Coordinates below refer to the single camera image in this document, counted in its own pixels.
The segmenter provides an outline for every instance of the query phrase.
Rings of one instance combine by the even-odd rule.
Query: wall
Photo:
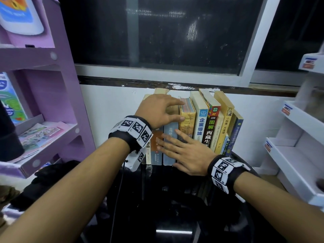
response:
[[[146,93],[154,89],[81,85],[96,147],[107,138],[110,129],[126,115],[135,113]],[[189,97],[188,91],[171,90],[173,97]],[[263,143],[275,137],[284,116],[280,113],[287,97],[226,94],[245,118],[233,151],[250,165],[259,167],[268,155]]]

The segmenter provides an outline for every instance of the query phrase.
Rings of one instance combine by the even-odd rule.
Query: white window frame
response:
[[[248,87],[279,2],[280,0],[263,1],[239,76],[85,64],[75,64],[76,72],[80,76]]]

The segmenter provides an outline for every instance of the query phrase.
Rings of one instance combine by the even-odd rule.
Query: shelf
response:
[[[316,186],[318,178],[324,178],[318,169],[298,148],[295,141],[267,138],[265,148],[277,163],[288,181],[292,184],[302,200],[316,206],[324,206],[324,192]]]
[[[54,124],[54,122],[43,122],[42,124],[49,126]],[[79,135],[80,130],[77,124],[67,125],[67,129],[64,129],[62,133],[54,137],[52,142],[38,153],[16,163],[14,161],[0,162],[0,174],[20,178],[30,177]]]
[[[324,145],[324,123],[296,107],[293,101],[285,101],[281,112],[315,140]]]
[[[0,72],[53,65],[51,53],[55,48],[0,48]]]
[[[324,54],[304,54],[299,64],[299,69],[314,73],[324,73]]]

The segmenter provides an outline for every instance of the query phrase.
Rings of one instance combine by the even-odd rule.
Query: cable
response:
[[[119,197],[119,193],[120,193],[120,189],[121,189],[121,186],[122,186],[122,182],[123,182],[123,178],[124,178],[124,170],[125,170],[125,162],[124,162],[124,165],[123,165],[123,171],[121,173],[121,180],[120,180],[120,185],[119,185],[119,190],[118,190],[118,193],[117,193],[117,198],[116,198],[116,204],[115,204],[115,209],[114,209],[114,216],[112,218],[112,226],[111,226],[111,233],[110,233],[110,243],[111,243],[111,240],[112,240],[112,233],[114,231],[114,223],[115,223],[115,216],[116,216],[116,208],[117,208],[117,202],[118,202],[118,197]]]

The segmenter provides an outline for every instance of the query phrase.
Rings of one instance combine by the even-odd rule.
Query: white shelving unit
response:
[[[324,179],[324,123],[304,111],[314,87],[324,86],[322,51],[323,46],[319,53],[303,56],[299,69],[309,73],[295,101],[284,102],[280,110],[286,118],[277,136],[267,138],[264,147],[279,167],[277,177],[286,190],[324,208],[324,192],[316,185]]]

